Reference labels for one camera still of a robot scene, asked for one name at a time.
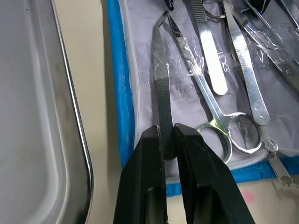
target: blue fabric border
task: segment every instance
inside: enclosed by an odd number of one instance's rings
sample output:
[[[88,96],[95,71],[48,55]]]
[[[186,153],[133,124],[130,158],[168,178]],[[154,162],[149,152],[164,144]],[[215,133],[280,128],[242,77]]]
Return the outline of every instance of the blue fabric border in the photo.
[[[121,166],[124,168],[134,149],[135,116],[119,2],[107,0],[107,6],[114,69],[118,142]]]
[[[124,168],[134,150],[135,116],[119,2],[118,0],[107,0],[107,5],[114,68],[119,151],[121,166]],[[299,156],[285,157],[281,161],[291,175],[299,175]],[[275,178],[268,161],[233,170],[232,174],[237,183]],[[167,184],[166,194],[167,196],[182,194],[181,185],[179,183]]]

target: stainless steel tray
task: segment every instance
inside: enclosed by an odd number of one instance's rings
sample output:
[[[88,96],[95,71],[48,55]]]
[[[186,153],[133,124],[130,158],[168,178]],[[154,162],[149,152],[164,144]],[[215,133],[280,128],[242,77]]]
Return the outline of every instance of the stainless steel tray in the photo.
[[[51,0],[0,1],[0,223],[84,223],[93,175]]]

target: table surface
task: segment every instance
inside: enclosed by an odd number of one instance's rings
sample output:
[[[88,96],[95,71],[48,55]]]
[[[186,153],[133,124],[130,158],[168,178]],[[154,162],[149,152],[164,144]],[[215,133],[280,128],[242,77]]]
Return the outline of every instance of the table surface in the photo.
[[[94,194],[88,224],[112,223],[121,175],[106,0],[56,0],[92,159]],[[257,224],[299,223],[299,190],[277,180],[239,184]],[[182,197],[167,199],[170,224],[185,223]]]

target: zipper pull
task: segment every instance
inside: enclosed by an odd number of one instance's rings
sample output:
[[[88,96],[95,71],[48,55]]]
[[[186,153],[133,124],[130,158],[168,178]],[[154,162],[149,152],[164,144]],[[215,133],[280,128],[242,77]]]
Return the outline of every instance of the zipper pull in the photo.
[[[278,151],[278,145],[275,144],[272,140],[268,139],[264,141],[266,149],[269,151],[268,153],[268,161],[277,177],[279,182],[287,187],[294,185],[294,180],[291,178],[289,172],[282,164],[280,159],[276,156],[276,152]]]

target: pink mark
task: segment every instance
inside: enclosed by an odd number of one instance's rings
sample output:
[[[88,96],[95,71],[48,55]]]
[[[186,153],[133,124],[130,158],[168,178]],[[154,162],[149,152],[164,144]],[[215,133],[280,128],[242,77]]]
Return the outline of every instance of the pink mark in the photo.
[[[243,189],[242,190],[242,196],[244,198],[244,201],[246,204],[251,204],[256,201],[256,197],[254,194],[252,194],[248,189]]]

